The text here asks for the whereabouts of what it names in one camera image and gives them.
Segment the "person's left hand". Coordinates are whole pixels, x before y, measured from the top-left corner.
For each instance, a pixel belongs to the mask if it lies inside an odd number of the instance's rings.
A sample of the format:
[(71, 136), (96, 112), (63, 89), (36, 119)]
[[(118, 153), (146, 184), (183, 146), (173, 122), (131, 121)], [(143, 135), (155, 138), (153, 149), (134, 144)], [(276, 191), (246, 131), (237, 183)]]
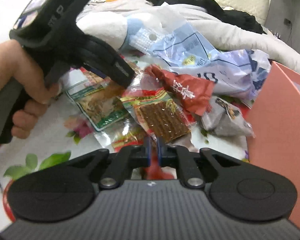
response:
[(0, 92), (12, 80), (21, 84), (31, 97), (23, 109), (12, 116), (11, 135), (26, 139), (46, 112), (50, 100), (58, 94), (59, 84), (46, 87), (43, 71), (16, 40), (0, 44)]

